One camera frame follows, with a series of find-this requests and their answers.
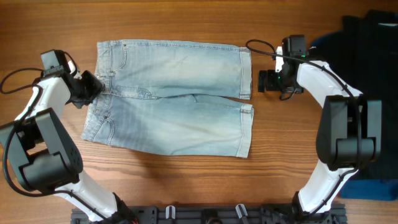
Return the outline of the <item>light blue denim shorts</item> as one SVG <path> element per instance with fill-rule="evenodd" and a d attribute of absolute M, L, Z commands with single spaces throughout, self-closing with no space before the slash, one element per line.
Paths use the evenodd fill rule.
<path fill-rule="evenodd" d="M 82 138 L 165 156 L 246 158 L 254 107 L 245 47 L 177 40 L 99 42 L 104 90 Z"/>

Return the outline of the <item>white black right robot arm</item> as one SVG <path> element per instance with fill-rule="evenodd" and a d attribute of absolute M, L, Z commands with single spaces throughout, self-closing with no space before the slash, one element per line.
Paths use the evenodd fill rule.
<path fill-rule="evenodd" d="M 282 39 L 268 54 L 275 69 L 259 72 L 258 91 L 278 91 L 281 101 L 308 91 L 322 107 L 317 165 L 284 214 L 296 223 L 324 222 L 342 186 L 381 153 L 382 102 L 365 97 L 326 61 L 312 57 L 303 35 Z"/>

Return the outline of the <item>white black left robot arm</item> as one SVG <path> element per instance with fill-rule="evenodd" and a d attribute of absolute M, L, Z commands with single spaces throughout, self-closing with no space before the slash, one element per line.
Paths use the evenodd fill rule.
<path fill-rule="evenodd" d="M 60 121 L 65 105 L 80 109 L 104 90 L 89 71 L 81 73 L 69 53 L 49 50 L 44 67 L 28 87 L 33 94 L 23 112 L 1 126 L 2 169 L 10 188 L 20 195 L 64 198 L 90 223 L 139 223 L 113 192 L 83 169 L 81 154 Z"/>

